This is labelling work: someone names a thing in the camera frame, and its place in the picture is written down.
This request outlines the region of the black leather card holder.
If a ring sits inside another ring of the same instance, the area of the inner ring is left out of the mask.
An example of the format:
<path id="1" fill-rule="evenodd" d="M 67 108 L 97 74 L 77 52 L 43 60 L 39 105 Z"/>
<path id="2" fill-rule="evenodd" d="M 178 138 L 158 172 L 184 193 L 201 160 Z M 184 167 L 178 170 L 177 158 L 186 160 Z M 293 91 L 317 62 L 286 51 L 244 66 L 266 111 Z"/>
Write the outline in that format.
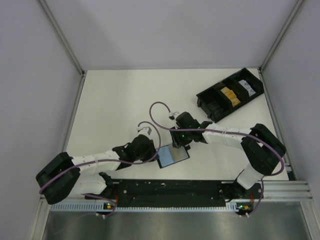
<path id="1" fill-rule="evenodd" d="M 158 166 L 160 169 L 187 160 L 190 155 L 185 147 L 176 148 L 172 144 L 162 146 L 158 152 Z"/>

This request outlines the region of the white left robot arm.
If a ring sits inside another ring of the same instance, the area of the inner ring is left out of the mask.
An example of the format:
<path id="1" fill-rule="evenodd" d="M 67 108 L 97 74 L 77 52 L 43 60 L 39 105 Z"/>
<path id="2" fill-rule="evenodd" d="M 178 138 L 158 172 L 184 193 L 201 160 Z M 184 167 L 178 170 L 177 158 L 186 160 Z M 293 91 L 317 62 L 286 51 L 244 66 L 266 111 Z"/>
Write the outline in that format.
<path id="1" fill-rule="evenodd" d="M 115 194 L 115 184 L 108 174 L 132 165 L 158 160 L 159 149 L 145 134 L 132 142 L 108 151 L 87 156 L 70 156 L 59 153 L 35 177 L 48 204 L 57 204 L 66 198 L 80 195 L 99 199 Z"/>

